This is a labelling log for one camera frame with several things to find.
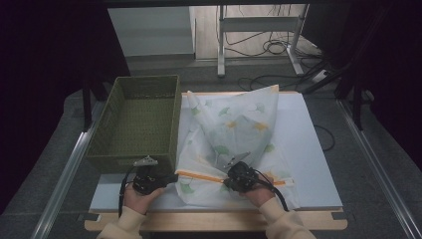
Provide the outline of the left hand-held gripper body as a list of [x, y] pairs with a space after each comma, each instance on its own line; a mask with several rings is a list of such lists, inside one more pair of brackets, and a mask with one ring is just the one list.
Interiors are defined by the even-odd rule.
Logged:
[[132, 187], [137, 193], [148, 195], [161, 188], [158, 179], [150, 174], [152, 167], [157, 164], [158, 161], [149, 155], [133, 164], [136, 174], [132, 181]]

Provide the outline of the white metal stand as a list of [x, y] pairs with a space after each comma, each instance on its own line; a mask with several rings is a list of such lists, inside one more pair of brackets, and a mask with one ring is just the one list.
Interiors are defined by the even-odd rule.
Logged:
[[299, 37], [304, 26], [309, 4], [305, 4], [298, 17], [260, 16], [260, 17], [225, 17], [225, 6], [218, 7], [218, 67], [219, 77], [225, 76], [225, 34], [234, 32], [286, 32], [293, 33], [293, 40], [287, 44], [286, 51], [297, 76], [305, 73], [296, 54]]

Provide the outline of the white leaf-print laundry bag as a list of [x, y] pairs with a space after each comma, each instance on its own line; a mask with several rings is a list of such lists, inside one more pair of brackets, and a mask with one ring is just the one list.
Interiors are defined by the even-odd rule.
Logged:
[[296, 186], [275, 140], [279, 87], [206, 99], [189, 92], [183, 98], [180, 126], [186, 136], [179, 147], [175, 184], [189, 206], [246, 209], [249, 202], [224, 184], [235, 158], [272, 176], [287, 206], [300, 206]]

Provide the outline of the black stand leg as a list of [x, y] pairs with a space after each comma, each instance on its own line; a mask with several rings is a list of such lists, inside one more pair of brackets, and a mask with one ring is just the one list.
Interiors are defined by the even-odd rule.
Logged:
[[362, 130], [361, 126], [361, 88], [359, 86], [355, 86], [353, 88], [353, 98], [352, 98], [352, 119], [355, 126]]
[[91, 94], [97, 101], [107, 99], [107, 91], [104, 83], [97, 80], [83, 80], [83, 108], [84, 108], [84, 132], [87, 132], [93, 121]]

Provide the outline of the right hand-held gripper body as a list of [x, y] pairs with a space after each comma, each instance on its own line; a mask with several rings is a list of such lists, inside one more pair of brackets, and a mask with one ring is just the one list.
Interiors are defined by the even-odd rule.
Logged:
[[231, 190], [233, 191], [248, 192], [259, 179], [256, 170], [244, 162], [249, 155], [250, 152], [236, 154], [224, 166], [224, 169], [227, 169], [227, 178], [232, 180]]

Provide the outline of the white cabinet panel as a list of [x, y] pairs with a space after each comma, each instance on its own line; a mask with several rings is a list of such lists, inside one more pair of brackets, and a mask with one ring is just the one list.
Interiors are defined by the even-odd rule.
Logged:
[[126, 57], [194, 53], [189, 7], [107, 10]]

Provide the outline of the white power strip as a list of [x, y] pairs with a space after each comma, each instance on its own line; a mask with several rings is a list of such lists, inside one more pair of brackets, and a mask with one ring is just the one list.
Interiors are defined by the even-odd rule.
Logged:
[[318, 83], [321, 80], [325, 79], [327, 76], [329, 75], [329, 71], [327, 70], [321, 70], [319, 73], [317, 73], [314, 77], [313, 77], [313, 82], [314, 83]]

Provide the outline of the dark curtain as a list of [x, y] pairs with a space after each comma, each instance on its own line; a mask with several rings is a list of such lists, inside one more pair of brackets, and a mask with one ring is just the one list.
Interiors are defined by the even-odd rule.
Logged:
[[380, 123], [422, 169], [422, 0], [360, 0], [348, 5], [333, 64], [342, 67], [369, 26], [386, 14], [359, 61], [362, 87]]
[[129, 73], [106, 0], [0, 0], [0, 214], [32, 170], [65, 98]]

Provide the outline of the person's left hand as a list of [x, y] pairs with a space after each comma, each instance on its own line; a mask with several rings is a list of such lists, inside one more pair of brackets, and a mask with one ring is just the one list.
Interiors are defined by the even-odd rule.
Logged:
[[124, 191], [123, 205], [133, 211], [145, 215], [149, 206], [164, 192], [163, 188], [155, 189], [150, 194], [139, 194], [130, 183]]

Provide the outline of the green woven basket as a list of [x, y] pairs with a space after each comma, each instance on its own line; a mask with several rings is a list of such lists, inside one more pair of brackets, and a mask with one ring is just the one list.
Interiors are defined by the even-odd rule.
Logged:
[[182, 95], [176, 76], [115, 80], [85, 159], [99, 172], [124, 173], [146, 156], [175, 170]]

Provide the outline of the person's right hand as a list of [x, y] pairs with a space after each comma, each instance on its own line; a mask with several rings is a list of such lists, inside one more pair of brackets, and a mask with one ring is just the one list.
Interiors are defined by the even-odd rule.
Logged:
[[267, 186], [256, 183], [253, 188], [241, 196], [246, 197], [254, 206], [261, 207], [267, 201], [275, 197], [275, 193]]

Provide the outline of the aluminium rail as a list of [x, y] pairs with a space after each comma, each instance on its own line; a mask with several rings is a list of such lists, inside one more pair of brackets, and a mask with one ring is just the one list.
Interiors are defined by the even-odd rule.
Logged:
[[415, 221], [410, 209], [404, 199], [393, 185], [392, 180], [381, 164], [378, 155], [375, 153], [363, 129], [359, 129], [352, 118], [352, 111], [346, 101], [336, 100], [337, 107], [345, 118], [353, 137], [359, 145], [364, 158], [374, 174], [384, 196], [386, 197], [395, 217], [400, 223], [408, 239], [422, 239], [422, 229]]
[[39, 221], [30, 237], [30, 239], [47, 239], [54, 223], [59, 215], [60, 209], [69, 192], [75, 175], [80, 167], [87, 150], [89, 140], [94, 131], [98, 117], [101, 115], [105, 104], [96, 102], [92, 109], [92, 117], [94, 122], [86, 131], [80, 133], [79, 138], [73, 148], [71, 155], [59, 177], [59, 180], [49, 198], [49, 201], [41, 214]]

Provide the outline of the white table cover sheet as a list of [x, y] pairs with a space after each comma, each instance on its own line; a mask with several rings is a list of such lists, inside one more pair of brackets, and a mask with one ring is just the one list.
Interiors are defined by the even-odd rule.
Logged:
[[[342, 202], [322, 152], [314, 124], [303, 96], [279, 94], [277, 121], [271, 144], [254, 165], [274, 178], [288, 207], [301, 210], [336, 209]], [[253, 205], [223, 185], [225, 174], [178, 171], [179, 180], [170, 184], [153, 204], [154, 211], [233, 211]]]

